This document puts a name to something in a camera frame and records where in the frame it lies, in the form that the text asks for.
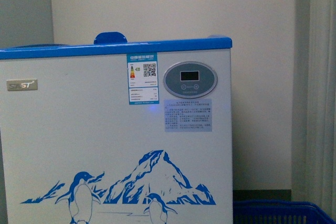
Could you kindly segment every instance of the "qr code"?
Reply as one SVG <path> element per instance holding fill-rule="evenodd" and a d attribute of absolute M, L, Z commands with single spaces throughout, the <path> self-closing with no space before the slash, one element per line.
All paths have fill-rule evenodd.
<path fill-rule="evenodd" d="M 143 65 L 143 76 L 156 76 L 156 63 Z"/>

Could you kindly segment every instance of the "white curtain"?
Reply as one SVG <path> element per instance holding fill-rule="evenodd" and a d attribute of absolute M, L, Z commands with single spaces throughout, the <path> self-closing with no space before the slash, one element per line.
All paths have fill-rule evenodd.
<path fill-rule="evenodd" d="M 293 200 L 313 202 L 336 219 L 336 0 L 310 0 L 307 80 L 306 141 L 293 146 L 293 154 L 305 152 L 293 173 L 301 167 L 305 177 L 293 176 L 292 189 L 301 190 Z"/>

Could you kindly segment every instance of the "brand logo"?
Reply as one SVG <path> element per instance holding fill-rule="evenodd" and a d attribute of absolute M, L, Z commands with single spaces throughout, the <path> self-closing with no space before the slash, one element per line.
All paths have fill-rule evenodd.
<path fill-rule="evenodd" d="M 37 90 L 37 80 L 9 80 L 7 81 L 8 91 Z"/>

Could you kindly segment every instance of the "digital display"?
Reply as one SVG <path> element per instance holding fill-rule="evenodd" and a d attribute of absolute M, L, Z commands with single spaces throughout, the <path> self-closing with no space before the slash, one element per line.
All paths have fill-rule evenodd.
<path fill-rule="evenodd" d="M 181 71 L 181 81 L 199 81 L 199 71 Z"/>

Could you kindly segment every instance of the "digital control panel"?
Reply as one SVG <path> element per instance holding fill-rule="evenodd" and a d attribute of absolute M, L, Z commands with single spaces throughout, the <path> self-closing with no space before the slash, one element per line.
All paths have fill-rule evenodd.
<path fill-rule="evenodd" d="M 166 71 L 163 84 L 167 91 L 176 97 L 199 98 L 215 88 L 217 74 L 211 67 L 201 62 L 180 62 Z"/>

